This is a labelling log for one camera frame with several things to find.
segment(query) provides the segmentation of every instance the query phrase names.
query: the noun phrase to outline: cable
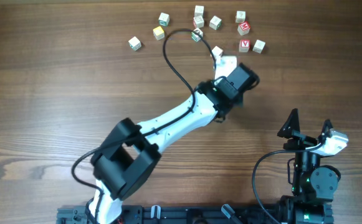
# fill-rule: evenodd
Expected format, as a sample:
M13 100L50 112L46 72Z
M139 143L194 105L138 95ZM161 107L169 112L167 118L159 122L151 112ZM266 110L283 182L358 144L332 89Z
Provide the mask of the cable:
M275 217L273 217L265 208L264 208L264 205L262 204L261 202L261 199L258 197L258 193L257 193L257 190L255 189L255 172L257 171L257 168L258 168L258 165L260 164L260 162L262 162L266 157L269 157L269 156L272 156L272 155L275 155L275 154L280 154L280 153L303 153L303 152L311 152L311 151L315 151L317 149L319 149L320 147L322 146L322 143L316 145L316 146L313 146L313 147L308 147L306 148L305 150L279 150L279 151L274 151L274 152L270 152L268 154L265 154L263 155L258 161L257 163L255 164L254 166L254 169L253 169L253 174L251 176L251 184L253 186L253 192L254 192L254 195L255 195L255 198L257 199L258 201L258 204L261 206L261 208L264 210L264 212L276 223L276 224L280 224L278 222L278 220L276 220Z
M168 60L168 57L167 57L167 53L166 53L166 44L167 44L167 41L169 39L169 37L171 37L173 34L176 34L178 32L192 32L196 35L198 35L200 37L200 39L202 40L202 42L207 46L208 50L210 51L210 54L211 54L211 57L212 57L212 60L214 61L214 72L216 71L216 68L217 68L217 65L216 65L216 59L215 59L215 56L211 50L211 47L210 45L206 42L206 40L203 39L203 37L191 30L191 29L178 29L178 30L174 30L172 31L171 33L169 33L167 35L167 37L165 38L164 40L164 43L163 43L163 57L164 59L166 60L168 66L172 69L172 71L175 73L175 75L177 75L179 77L179 79L181 79L181 81L187 86L187 88L189 89L189 91L191 92L192 94L192 98L193 98L193 101L192 101L192 105L188 108L188 110L185 111L185 113L183 113L181 116L178 116L177 118L175 118L174 120L150 131L150 132L147 132L147 133L144 133L142 135L138 135L138 136L135 136L135 137L132 137L132 138L126 138L126 139L122 139L122 140L119 140L119 141L115 141L115 142L112 142L108 145L106 145L104 148L101 148L101 147L98 147L96 149L93 149L87 153L85 153L83 156L79 157L73 164L73 166L71 167L71 174L73 176L73 178L75 179L75 181L77 181L78 183L82 184L82 185L85 185L87 187L91 187L91 188L94 188L94 189L97 189L99 190L99 198L98 198L98 202L97 202L97 205L96 205L96 208L95 208L95 223L97 224L97 215L98 215L98 208L100 206L100 202L102 201L102 196L103 196L103 190L96 186L95 184L91 184L91 183L88 183L84 180L81 180L77 177L77 175L75 174L75 168L77 168L77 166L84 160L86 159L88 156L91 156L95 153L97 153L98 151L101 151L103 149L106 149L108 147L112 147L112 146L115 146L115 145L118 145L118 144L123 144L124 142L126 141L134 141L134 140L137 140L137 139L140 139L140 138L143 138L143 137L146 137L146 136L149 136L150 134L154 134L154 133L157 133L158 131L162 130L163 128L166 128L172 124L174 124L175 122L179 121L180 119L184 118L186 115L188 115L190 112L192 112L193 108L194 108L194 105L196 104L196 96L194 95L194 90L192 89L191 85L188 83L188 81L186 81L182 75L174 68L174 66L171 64L171 62L169 62Z

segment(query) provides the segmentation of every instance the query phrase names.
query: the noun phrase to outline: wooden surface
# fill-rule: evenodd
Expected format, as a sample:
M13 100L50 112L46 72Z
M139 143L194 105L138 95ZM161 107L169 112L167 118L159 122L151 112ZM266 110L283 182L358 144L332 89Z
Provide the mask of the wooden surface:
M257 159L279 150L276 136L291 109L305 134L325 119L348 134L339 155L323 160L343 174L335 194L336 223L362 223L362 1L207 1L212 47L238 55L262 83L245 94L223 124L195 130L164 153L157 168L126 204L222 205L255 203ZM84 204L93 190L77 184L70 166L97 147L119 120L154 118L183 102L188 90L168 68L155 40L160 12L166 33L192 28L196 2L119 2L0 6L0 223L53 223L56 209ZM267 43L263 54L237 52L234 23L246 10L244 36ZM143 48L133 52L137 36ZM212 78L202 43L174 36L168 55L192 86ZM265 202L291 194L286 161L268 158L257 187ZM93 181L88 161L77 173Z

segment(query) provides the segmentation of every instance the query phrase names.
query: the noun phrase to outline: wood grain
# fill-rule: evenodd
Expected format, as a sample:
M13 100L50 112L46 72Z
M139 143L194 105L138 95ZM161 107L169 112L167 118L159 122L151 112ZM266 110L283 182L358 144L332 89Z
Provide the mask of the wood grain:
M77 184L70 166L98 146L119 120L154 118L188 97L155 40L161 12L168 34L192 28L196 2L121 2L0 6L0 223L52 223L56 209L93 195ZM278 150L276 133L293 108L305 134L316 136L325 119L348 134L349 146L323 160L341 171L336 223L362 223L362 1L206 1L203 28L211 46L260 75L223 124L210 124L174 143L147 183L127 204L221 205L255 203L256 160ZM234 24L246 10L248 37L267 43L263 54L237 52ZM137 36L143 48L133 52ZM201 43L177 35L168 44L173 65L192 86L212 78ZM290 194L286 161L268 158L257 187L265 202ZM77 173L93 181L85 161Z

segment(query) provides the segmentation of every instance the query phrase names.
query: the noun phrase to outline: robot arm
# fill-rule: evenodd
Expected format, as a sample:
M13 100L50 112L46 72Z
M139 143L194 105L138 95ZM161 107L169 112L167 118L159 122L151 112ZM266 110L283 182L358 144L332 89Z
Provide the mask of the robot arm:
M167 113L149 121L134 124L129 118L120 121L100 146L101 150L91 158L93 174L97 186L103 190L100 205L100 192L95 192L88 205L91 220L111 223L121 214L122 201L137 191L152 173L165 149L196 128L203 127L215 119L225 119L226 114L242 103L243 93L250 90L258 76L240 64L228 77L202 82L194 92L195 104L190 113L179 121L154 132L164 124L185 113L193 105L193 96ZM119 140L133 146L139 153L134 160L124 150Z

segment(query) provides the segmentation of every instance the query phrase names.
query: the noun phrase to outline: white cube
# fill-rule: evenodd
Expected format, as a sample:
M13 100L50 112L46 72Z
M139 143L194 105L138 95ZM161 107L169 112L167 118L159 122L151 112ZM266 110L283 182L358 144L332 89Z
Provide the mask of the white cube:
M262 52L262 49L264 49L265 42L261 40L257 40L254 44L253 51L260 53Z
M155 35L156 40L160 40L160 39L164 38L164 30L163 30L163 28L161 28L161 26L154 28L153 34Z
M132 50L138 50L142 47L142 43L136 37L132 37L131 40L128 41L128 43L130 44Z
M194 32L200 34L200 36L203 37L203 31L201 31L201 29L196 28L196 29L194 30ZM193 39L194 41L196 41L196 42L199 41L199 40L201 40L201 38L200 38L197 34L195 34L194 32L192 32L192 39Z
M237 31L240 35L246 35L250 32L250 24L248 22L243 22L237 26Z
M194 8L194 16L203 16L204 14L204 6L196 6Z
M224 53L224 51L220 49L218 46L215 46L211 51L216 60L222 56L222 53Z
M245 11L236 12L236 23L242 23L245 20Z
M202 28L204 27L204 19L203 16L196 16L193 18L194 28Z
M210 27L214 30L218 30L218 28L221 26L221 19L217 16L214 16L210 21Z
M250 49L250 41L249 40L241 40L239 43L239 52L248 52Z
M158 23L162 26L168 26L169 24L169 15L165 13L161 13L160 17L158 18Z

